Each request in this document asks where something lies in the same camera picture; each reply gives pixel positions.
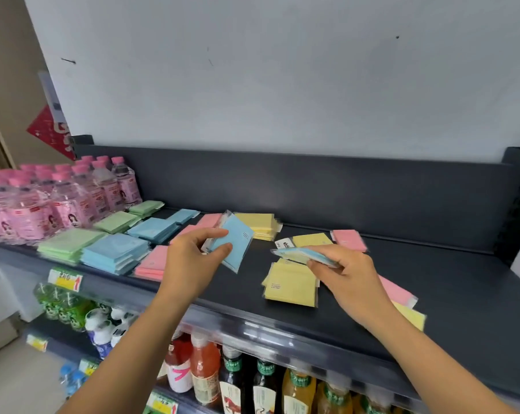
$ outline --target price tag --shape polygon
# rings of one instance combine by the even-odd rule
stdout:
[[[91,374],[95,372],[98,367],[99,365],[97,363],[82,359],[80,361],[79,370],[80,372],[84,372],[84,374],[86,374],[87,376],[91,376]]]
[[[178,411],[178,403],[157,392],[152,392],[147,401],[150,409],[158,411],[162,414],[176,414]]]
[[[53,267],[49,271],[47,281],[55,286],[63,287],[74,292],[80,291],[80,285],[84,276],[61,267]]]
[[[45,352],[45,350],[47,349],[47,340],[33,336],[32,334],[28,334],[26,336],[26,343],[41,352]]]

